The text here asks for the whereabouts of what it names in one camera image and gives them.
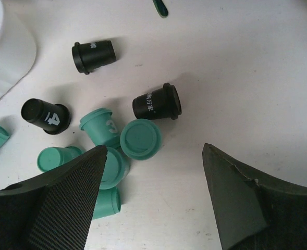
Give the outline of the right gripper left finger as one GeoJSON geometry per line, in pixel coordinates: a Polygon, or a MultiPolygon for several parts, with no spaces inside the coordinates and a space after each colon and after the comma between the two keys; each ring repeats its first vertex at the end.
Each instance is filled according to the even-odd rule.
{"type": "Polygon", "coordinates": [[[0,249],[84,249],[106,160],[96,146],[0,190],[0,249]]]}

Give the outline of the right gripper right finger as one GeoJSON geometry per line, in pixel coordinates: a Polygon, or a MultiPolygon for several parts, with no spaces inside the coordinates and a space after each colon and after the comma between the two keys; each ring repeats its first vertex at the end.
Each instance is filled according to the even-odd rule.
{"type": "Polygon", "coordinates": [[[307,187],[211,144],[202,159],[222,249],[307,249],[307,187]]]}

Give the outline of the white storage basket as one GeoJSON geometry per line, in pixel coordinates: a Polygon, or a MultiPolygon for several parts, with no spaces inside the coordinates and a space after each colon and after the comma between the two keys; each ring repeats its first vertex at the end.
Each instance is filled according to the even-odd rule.
{"type": "Polygon", "coordinates": [[[0,1],[0,98],[32,68],[36,43],[28,28],[0,1]]]}

